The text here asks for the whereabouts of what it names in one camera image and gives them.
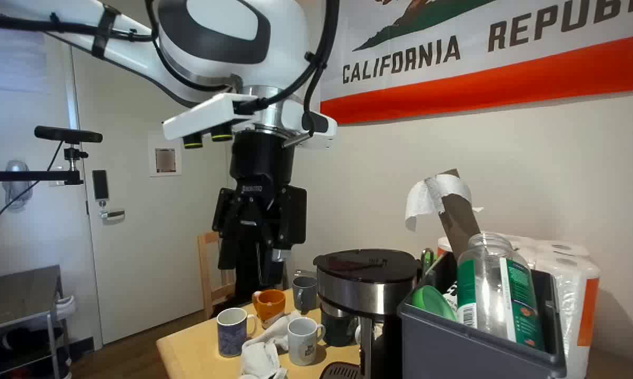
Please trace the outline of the pack of paper towels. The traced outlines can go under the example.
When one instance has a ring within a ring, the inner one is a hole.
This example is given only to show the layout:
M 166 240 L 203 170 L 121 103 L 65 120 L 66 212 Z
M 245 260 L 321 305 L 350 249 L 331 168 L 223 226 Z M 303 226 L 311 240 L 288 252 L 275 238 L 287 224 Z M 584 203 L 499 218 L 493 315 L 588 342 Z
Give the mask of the pack of paper towels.
M 528 263 L 531 272 L 542 271 L 554 277 L 567 379 L 584 379 L 595 328 L 600 269 L 591 261 L 587 249 L 580 245 L 516 235 L 499 235 L 511 242 L 516 252 Z M 454 297 L 456 301 L 453 303 L 453 310 L 456 315 L 457 288 Z

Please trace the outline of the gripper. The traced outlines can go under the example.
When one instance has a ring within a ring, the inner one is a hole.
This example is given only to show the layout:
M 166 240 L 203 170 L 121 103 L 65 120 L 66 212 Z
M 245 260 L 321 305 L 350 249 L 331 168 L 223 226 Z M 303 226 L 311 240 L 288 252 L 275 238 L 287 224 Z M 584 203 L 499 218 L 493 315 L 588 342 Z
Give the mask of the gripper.
M 307 191 L 289 185 L 295 149 L 285 148 L 284 141 L 272 134 L 244 131 L 235 135 L 232 144 L 230 175 L 236 180 L 236 192 L 253 197 L 268 209 L 261 224 L 262 286 L 282 281 L 289 251 L 306 241 Z M 235 271 L 235 296 L 252 296 L 259 290 L 257 243 L 238 214 L 235 192 L 221 189 L 212 224 L 220 239 L 217 267 Z

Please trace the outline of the flag with red stripe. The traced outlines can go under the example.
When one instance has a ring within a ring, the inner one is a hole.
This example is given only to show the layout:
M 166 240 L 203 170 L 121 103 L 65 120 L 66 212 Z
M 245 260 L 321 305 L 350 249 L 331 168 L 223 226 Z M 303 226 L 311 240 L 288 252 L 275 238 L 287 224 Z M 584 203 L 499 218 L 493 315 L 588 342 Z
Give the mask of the flag with red stripe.
M 320 108 L 383 122 L 633 92 L 633 0 L 343 0 Z

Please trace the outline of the framed notice on door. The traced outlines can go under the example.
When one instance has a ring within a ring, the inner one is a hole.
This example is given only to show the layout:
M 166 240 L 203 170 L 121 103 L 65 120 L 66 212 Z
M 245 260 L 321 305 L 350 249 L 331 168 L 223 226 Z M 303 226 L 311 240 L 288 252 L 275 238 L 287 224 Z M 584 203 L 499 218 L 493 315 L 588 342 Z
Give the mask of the framed notice on door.
M 182 142 L 167 140 L 162 133 L 150 135 L 146 140 L 148 177 L 183 175 Z

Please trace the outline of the white cloth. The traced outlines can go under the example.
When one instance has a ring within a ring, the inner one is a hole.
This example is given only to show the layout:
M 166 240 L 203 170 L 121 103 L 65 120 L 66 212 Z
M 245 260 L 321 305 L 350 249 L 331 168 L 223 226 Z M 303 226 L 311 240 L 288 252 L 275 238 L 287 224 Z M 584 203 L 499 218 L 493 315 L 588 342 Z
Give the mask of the white cloth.
M 301 316 L 297 310 L 281 316 L 263 334 L 242 345 L 239 379 L 287 378 L 287 369 L 280 363 L 279 351 L 289 350 L 289 324 Z

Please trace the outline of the wooden chair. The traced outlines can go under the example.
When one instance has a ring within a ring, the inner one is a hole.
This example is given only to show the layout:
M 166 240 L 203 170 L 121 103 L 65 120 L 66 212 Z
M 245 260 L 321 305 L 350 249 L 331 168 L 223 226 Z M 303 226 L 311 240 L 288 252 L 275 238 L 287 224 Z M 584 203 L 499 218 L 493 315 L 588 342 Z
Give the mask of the wooden chair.
M 231 300 L 235 294 L 235 271 L 220 270 L 215 258 L 220 250 L 220 238 L 215 231 L 197 237 L 197 252 L 200 264 L 203 312 L 210 319 L 215 306 Z

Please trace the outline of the grey mug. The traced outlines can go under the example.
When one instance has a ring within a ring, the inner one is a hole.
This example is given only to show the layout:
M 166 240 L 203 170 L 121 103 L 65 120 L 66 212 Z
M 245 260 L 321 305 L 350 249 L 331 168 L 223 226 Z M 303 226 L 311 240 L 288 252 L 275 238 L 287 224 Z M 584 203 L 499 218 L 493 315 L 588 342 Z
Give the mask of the grey mug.
M 301 314 L 319 308 L 318 281 L 311 276 L 295 276 L 293 279 L 293 304 Z

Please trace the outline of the blue patterned mug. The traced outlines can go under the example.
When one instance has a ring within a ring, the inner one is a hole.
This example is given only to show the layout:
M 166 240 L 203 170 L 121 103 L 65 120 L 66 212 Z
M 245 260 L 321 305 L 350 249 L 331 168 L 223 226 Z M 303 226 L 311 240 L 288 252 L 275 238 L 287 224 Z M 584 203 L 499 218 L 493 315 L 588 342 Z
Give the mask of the blue patterned mug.
M 257 317 L 239 307 L 220 312 L 216 321 L 218 354 L 223 357 L 241 355 L 249 334 L 255 333 L 258 328 Z

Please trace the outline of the paper sheet on wall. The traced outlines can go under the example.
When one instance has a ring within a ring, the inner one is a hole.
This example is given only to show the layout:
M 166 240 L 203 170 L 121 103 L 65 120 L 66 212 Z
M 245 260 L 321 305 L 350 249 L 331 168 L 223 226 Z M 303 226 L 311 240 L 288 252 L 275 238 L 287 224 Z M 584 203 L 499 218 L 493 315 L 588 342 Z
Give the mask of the paper sheet on wall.
M 0 90 L 49 93 L 47 82 L 44 35 L 0 29 Z

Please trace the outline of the white mug with print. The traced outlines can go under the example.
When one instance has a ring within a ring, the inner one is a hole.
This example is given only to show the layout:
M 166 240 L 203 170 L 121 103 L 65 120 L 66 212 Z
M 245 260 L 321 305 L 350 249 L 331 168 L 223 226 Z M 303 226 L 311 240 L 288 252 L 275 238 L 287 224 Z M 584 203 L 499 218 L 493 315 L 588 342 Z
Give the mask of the white mug with print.
M 316 347 L 323 339 L 326 327 L 309 317 L 297 317 L 288 326 L 289 359 L 295 365 L 312 365 Z

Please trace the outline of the silver coffeemaker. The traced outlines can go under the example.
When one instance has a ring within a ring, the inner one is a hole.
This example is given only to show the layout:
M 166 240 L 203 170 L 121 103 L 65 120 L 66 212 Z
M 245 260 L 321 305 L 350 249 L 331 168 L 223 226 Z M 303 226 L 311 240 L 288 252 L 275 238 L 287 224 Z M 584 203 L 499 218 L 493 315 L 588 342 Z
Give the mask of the silver coffeemaker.
M 402 379 L 402 322 L 397 309 L 417 284 L 364 283 L 322 273 L 316 268 L 321 300 L 359 319 L 360 374 L 364 379 Z

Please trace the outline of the grey wall hook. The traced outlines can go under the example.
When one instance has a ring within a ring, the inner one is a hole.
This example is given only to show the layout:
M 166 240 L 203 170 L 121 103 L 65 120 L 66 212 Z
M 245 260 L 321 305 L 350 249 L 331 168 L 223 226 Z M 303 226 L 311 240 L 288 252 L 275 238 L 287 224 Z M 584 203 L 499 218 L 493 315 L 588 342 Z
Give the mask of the grey wall hook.
M 27 163 L 20 160 L 10 160 L 6 165 L 6 171 L 29 171 Z M 33 182 L 3 182 L 5 204 L 7 210 L 13 213 L 20 212 L 32 198 Z

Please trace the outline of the metal shelf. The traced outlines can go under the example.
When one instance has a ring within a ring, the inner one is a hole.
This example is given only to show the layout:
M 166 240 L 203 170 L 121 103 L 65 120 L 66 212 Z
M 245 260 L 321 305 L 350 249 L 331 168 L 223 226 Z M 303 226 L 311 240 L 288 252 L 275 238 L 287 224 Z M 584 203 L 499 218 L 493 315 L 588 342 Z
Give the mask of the metal shelf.
M 68 325 L 57 315 L 63 295 L 57 265 L 0 276 L 0 377 L 49 362 L 47 379 L 71 379 Z

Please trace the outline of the grey plastic bin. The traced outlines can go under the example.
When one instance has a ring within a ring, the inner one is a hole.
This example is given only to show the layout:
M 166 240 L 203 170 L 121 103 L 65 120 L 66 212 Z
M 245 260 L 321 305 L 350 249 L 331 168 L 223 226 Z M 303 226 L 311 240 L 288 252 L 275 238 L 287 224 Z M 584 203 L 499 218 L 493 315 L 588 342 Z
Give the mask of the grey plastic bin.
M 563 379 L 566 356 L 555 279 L 533 271 L 543 351 L 497 338 L 421 310 L 407 295 L 402 322 L 403 379 Z

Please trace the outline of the green plastic lid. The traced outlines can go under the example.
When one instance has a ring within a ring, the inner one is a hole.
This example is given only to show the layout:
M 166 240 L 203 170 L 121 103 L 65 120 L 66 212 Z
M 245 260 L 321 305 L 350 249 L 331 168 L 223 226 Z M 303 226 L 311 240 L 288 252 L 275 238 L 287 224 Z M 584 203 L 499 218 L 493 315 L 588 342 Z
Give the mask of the green plastic lid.
M 411 295 L 411 305 L 426 312 L 436 314 L 449 321 L 457 321 L 453 307 L 444 298 L 443 294 L 434 286 L 424 285 L 416 288 Z

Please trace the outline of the glass jar with green label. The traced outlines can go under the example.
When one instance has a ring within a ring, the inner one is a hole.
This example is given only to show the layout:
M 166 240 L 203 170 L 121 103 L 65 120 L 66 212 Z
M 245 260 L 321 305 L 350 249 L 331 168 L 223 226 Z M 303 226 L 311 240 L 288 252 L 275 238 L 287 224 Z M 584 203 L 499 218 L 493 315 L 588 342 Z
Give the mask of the glass jar with green label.
M 473 235 L 460 255 L 456 315 L 460 323 L 484 333 L 545 349 L 532 272 L 499 234 Z

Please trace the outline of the black coffeemaker lid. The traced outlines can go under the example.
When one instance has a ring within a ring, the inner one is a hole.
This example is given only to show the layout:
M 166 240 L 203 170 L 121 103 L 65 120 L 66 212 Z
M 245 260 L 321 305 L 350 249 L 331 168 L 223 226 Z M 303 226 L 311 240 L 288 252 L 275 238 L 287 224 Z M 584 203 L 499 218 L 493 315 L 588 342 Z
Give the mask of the black coffeemaker lid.
M 412 281 L 419 262 L 410 253 L 380 249 L 353 249 L 314 258 L 318 271 L 348 281 L 364 283 L 401 283 Z

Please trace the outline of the dark coffee carafe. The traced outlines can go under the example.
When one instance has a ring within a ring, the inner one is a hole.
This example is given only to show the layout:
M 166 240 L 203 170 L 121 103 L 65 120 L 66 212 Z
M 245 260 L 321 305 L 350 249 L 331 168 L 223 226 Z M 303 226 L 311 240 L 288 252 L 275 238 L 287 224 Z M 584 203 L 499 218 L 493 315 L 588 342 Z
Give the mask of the dark coffee carafe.
M 359 317 L 326 303 L 321 303 L 321 323 L 325 327 L 324 342 L 331 347 L 347 347 L 355 342 Z

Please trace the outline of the orange mug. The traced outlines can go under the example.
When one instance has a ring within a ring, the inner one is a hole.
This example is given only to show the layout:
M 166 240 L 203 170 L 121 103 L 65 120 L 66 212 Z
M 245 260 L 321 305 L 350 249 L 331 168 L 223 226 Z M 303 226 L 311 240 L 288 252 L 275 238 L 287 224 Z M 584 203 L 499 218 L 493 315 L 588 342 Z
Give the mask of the orange mug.
M 256 291 L 252 295 L 252 304 L 258 318 L 267 328 L 268 325 L 284 316 L 286 296 L 280 290 Z

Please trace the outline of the white door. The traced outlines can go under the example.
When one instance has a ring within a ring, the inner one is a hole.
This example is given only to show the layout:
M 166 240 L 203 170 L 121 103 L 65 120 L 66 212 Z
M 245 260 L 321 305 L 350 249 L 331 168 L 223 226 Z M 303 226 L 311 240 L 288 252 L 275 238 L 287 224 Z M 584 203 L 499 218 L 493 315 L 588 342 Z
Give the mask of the white door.
M 140 333 L 203 308 L 197 237 L 210 231 L 220 188 L 230 183 L 230 143 L 205 137 L 184 149 L 183 175 L 148 177 L 146 140 L 185 108 L 134 74 L 72 49 L 78 125 L 104 136 L 84 161 L 102 343 Z M 124 221 L 104 225 L 92 170 L 106 170 L 109 208 Z

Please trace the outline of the paper towel roll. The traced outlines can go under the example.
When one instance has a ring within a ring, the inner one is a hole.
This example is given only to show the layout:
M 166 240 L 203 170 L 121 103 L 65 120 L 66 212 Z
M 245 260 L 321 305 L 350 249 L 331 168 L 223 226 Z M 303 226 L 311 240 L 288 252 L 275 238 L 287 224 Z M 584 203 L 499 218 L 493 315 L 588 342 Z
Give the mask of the paper towel roll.
M 457 169 L 429 176 L 413 185 L 405 208 L 405 228 L 415 231 L 419 216 L 437 214 L 454 259 L 458 261 L 468 240 L 478 233 L 471 191 Z

